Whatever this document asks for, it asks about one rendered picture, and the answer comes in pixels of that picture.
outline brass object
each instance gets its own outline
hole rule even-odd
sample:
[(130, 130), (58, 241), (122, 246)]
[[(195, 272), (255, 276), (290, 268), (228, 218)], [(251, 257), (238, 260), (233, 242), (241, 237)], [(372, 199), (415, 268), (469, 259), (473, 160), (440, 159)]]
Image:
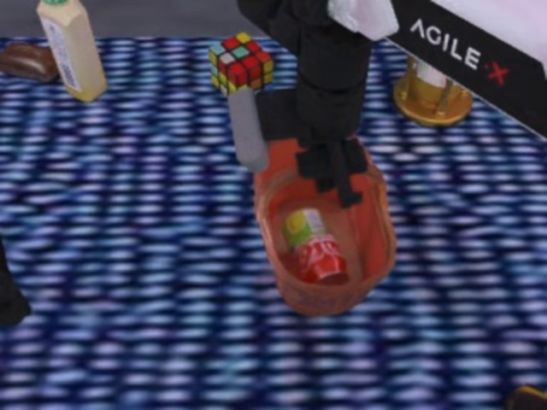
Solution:
[(423, 126), (452, 126), (463, 120), (473, 105), (471, 93), (451, 79), (444, 87), (420, 79), (412, 56), (407, 60), (407, 72), (393, 88), (393, 99), (405, 116)]

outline brown leather object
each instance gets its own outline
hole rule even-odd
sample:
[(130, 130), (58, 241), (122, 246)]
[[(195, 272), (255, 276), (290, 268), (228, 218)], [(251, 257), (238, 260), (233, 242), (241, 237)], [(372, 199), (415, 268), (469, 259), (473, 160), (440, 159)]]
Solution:
[(12, 43), (0, 51), (0, 72), (44, 83), (59, 75), (49, 47), (26, 43)]

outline patterned table surface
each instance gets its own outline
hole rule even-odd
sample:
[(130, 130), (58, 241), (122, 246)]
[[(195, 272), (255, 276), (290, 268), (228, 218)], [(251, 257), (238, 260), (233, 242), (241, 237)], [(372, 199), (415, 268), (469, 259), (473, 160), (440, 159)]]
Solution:
[(378, 44), (362, 140), (397, 266), (306, 319), (275, 288), (211, 41), (100, 40), (87, 105), (0, 76), (0, 225), (35, 311), (0, 334), (0, 408), (500, 410), (547, 387), (547, 145), (481, 101), (450, 129), (405, 120), (405, 56)]

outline bottle label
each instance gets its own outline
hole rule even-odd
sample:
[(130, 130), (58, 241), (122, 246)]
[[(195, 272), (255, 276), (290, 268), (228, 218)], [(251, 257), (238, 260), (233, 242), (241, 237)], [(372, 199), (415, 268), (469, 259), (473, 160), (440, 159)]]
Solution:
[(285, 239), (292, 248), (308, 242), (312, 237), (326, 233), (317, 209), (300, 209), (289, 215), (284, 226)]
[(44, 27), (45, 35), (50, 43), (51, 50), (57, 61), (59, 72), (66, 86), (81, 92), (81, 87), (78, 83), (78, 77), (68, 56), (67, 46), (65, 42), (64, 31), (62, 27), (53, 20), (41, 17), (42, 26)]

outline rubik's cube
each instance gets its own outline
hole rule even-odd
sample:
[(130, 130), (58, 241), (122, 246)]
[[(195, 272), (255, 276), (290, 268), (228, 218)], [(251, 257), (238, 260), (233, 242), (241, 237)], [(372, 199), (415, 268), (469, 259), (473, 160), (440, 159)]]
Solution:
[(274, 80), (274, 61), (249, 34), (241, 32), (211, 46), (211, 81), (225, 96), (252, 88), (260, 90)]

